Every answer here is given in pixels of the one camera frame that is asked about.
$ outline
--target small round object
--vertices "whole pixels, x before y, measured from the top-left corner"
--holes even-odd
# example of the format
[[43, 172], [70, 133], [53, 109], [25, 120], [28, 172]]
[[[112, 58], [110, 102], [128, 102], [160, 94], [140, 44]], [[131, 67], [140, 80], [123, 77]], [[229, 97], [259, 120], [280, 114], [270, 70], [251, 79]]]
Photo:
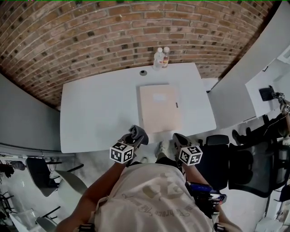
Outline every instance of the small round object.
[[140, 75], [141, 76], [146, 76], [147, 75], [147, 71], [145, 71], [145, 70], [140, 71]]

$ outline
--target white floor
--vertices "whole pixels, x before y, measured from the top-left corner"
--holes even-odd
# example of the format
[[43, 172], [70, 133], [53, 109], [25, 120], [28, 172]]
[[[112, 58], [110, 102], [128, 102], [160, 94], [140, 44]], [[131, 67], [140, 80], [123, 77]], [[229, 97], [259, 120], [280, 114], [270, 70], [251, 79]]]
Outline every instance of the white floor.
[[[256, 119], [232, 128], [194, 135], [191, 136], [191, 139], [204, 139], [205, 141], [205, 138], [209, 135], [224, 134], [228, 135], [230, 142], [235, 144], [232, 139], [233, 129], [238, 130], [240, 134], [245, 134], [246, 127], [250, 127], [253, 130], [261, 125], [263, 125], [262, 119]], [[141, 147], [138, 151], [137, 159], [140, 159], [142, 156], [147, 156], [150, 162], [155, 162], [156, 158], [154, 153], [157, 146], [158, 144], [150, 144]], [[79, 163], [84, 164], [84, 167], [74, 173], [89, 186], [108, 170], [113, 164], [113, 161], [108, 158], [107, 150], [79, 153], [75, 159], [70, 158], [64, 164], [58, 164], [57, 169], [68, 170], [77, 166]], [[54, 170], [55, 165], [50, 165], [50, 169]], [[55, 209], [57, 206], [61, 206], [54, 214], [58, 217], [55, 219], [55, 222], [59, 222], [68, 216], [68, 212], [59, 199], [58, 193], [54, 192], [49, 197], [44, 197], [35, 187], [27, 170], [15, 170], [11, 178], [4, 177], [0, 189], [2, 193], [8, 191], [10, 195], [14, 195], [12, 202], [17, 212], [33, 208], [41, 216]], [[222, 205], [227, 217], [243, 231], [254, 231], [256, 224], [263, 217], [267, 199], [239, 190], [224, 189], [221, 192], [227, 194], [227, 202]]]

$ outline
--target brick wall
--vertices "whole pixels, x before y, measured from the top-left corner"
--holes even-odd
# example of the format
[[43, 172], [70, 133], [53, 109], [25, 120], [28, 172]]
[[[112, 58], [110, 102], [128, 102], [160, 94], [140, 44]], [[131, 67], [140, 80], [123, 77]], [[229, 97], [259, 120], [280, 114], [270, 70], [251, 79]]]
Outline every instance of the brick wall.
[[0, 71], [46, 104], [64, 83], [151, 65], [159, 46], [172, 63], [219, 77], [240, 59], [270, 1], [15, 1], [0, 6]]

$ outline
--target white table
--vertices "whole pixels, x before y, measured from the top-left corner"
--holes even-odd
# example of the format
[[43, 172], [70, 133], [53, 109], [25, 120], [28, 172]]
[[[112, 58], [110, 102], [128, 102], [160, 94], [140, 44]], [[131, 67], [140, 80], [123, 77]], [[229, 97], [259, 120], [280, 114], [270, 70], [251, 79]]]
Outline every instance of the white table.
[[131, 125], [140, 124], [138, 87], [171, 84], [178, 93], [183, 128], [150, 134], [149, 143], [214, 130], [216, 123], [194, 63], [170, 64], [155, 71], [152, 66], [107, 72], [63, 86], [60, 137], [63, 153], [107, 150]]

